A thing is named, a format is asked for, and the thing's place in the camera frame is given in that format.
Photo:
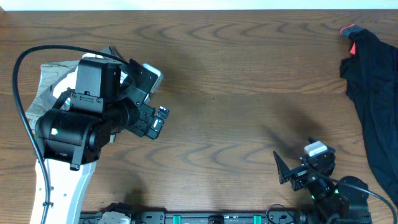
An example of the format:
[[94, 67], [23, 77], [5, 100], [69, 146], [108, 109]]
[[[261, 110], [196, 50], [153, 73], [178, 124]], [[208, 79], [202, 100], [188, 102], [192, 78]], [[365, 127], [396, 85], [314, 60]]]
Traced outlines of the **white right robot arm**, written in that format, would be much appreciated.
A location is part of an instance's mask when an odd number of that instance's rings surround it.
[[305, 189], [313, 208], [297, 210], [294, 223], [371, 223], [368, 208], [369, 189], [361, 179], [346, 176], [331, 179], [335, 168], [335, 150], [306, 152], [301, 166], [289, 169], [278, 153], [274, 153], [279, 182], [290, 182], [292, 190]]

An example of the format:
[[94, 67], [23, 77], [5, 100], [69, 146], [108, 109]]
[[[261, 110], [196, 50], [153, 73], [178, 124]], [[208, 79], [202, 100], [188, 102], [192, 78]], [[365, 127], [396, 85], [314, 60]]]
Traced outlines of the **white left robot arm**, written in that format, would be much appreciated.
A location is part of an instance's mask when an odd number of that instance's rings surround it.
[[116, 103], [102, 112], [51, 109], [36, 123], [39, 149], [49, 178], [36, 178], [31, 223], [78, 223], [83, 199], [101, 149], [126, 129], [156, 139], [169, 110]]

